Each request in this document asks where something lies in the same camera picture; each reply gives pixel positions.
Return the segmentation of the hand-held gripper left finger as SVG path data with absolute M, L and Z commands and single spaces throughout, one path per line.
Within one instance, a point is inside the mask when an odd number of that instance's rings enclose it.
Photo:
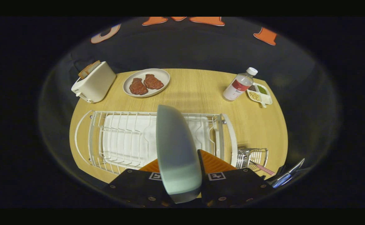
M 138 208 L 170 207 L 157 159 L 138 170 L 125 169 L 104 186 L 103 192 L 113 200 Z

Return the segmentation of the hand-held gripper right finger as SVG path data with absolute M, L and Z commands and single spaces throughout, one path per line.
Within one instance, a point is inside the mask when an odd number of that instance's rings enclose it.
M 207 208 L 242 208 L 263 200 L 275 189 L 249 168 L 207 173 L 204 151 L 198 150 L 201 167 L 201 201 Z

